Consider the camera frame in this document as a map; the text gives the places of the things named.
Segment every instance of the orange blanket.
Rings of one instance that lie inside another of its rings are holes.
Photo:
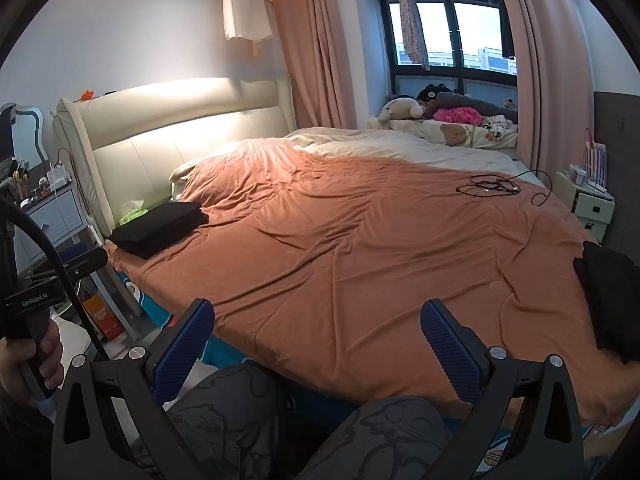
[[[640,365],[596,348],[572,267],[585,230],[554,196],[532,206],[537,186],[472,198],[455,191],[468,178],[248,140],[190,175],[182,200],[204,204],[208,225],[147,261],[108,250],[165,309],[210,300],[217,336],[334,396],[425,396],[464,416],[418,322],[441,298],[487,346],[561,355],[584,422],[617,418],[640,394]]]

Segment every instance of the sky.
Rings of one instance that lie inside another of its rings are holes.
[[[460,26],[462,50],[465,54],[478,54],[478,50],[491,47],[502,48],[500,41],[500,12],[495,7],[473,4],[454,4]],[[391,20],[396,43],[402,42],[400,5],[390,4]],[[428,52],[451,52],[449,24],[442,3],[418,3],[422,19],[424,41]]]

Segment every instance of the pink plush toy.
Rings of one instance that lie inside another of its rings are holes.
[[[484,117],[480,113],[469,106],[452,108],[447,110],[446,108],[440,108],[433,115],[434,121],[441,121],[443,123],[457,123],[457,124],[472,124],[473,126],[480,126],[484,121]]]

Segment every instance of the black handle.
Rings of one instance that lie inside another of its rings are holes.
[[[36,355],[27,362],[20,364],[20,373],[36,402],[43,402],[56,393],[55,388],[49,390],[45,386],[44,377],[40,373],[40,366],[47,359],[47,355],[42,351],[40,344],[49,329],[49,309],[45,308],[33,312],[25,316],[23,320],[20,320],[17,325],[21,325],[18,328],[20,332],[9,334],[9,337],[33,339],[36,343]]]

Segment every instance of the human hand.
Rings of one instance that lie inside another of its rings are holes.
[[[62,343],[60,331],[55,322],[49,321],[49,329],[40,343],[42,351],[48,356],[40,366],[45,386],[50,390],[62,384],[65,371],[60,362],[62,359]],[[36,353],[33,339],[0,340],[0,384],[16,402],[32,408],[36,402],[20,374],[18,365],[32,358]]]

